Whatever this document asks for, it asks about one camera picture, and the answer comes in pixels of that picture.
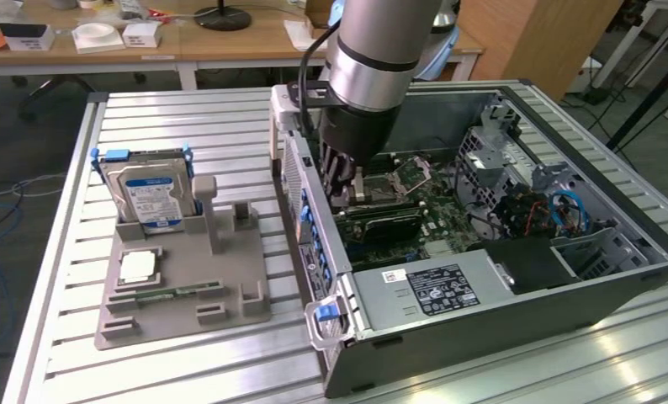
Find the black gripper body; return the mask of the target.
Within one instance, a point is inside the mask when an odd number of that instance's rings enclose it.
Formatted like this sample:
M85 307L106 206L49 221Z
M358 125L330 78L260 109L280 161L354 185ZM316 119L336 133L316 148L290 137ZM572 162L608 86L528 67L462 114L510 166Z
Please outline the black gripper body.
M325 107L318 126L322 163L329 166L336 155L345 155L365 166L386 145L400 111L401 106L381 112L345 105Z

